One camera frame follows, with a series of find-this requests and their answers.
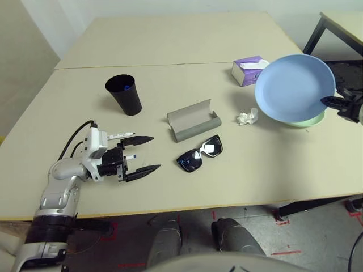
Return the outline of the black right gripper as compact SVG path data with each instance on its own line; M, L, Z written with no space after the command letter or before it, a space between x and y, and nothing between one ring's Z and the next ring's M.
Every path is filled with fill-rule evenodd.
M327 96L320 101L329 108L340 108L338 115L348 121L362 123L362 90L337 91L342 97Z

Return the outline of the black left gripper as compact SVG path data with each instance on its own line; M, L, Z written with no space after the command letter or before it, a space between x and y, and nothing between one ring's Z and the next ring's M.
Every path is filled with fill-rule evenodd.
M104 176L116 176L118 182L125 181L130 182L133 180L141 179L156 169L161 165L149 165L146 167L138 168L135 172L126 174L127 163L126 157L123 154L123 150L126 146L138 146L154 138L150 136L132 136L128 138L121 139L117 144L117 147L107 150L102 156L102 163L99 165L99 174L101 177Z

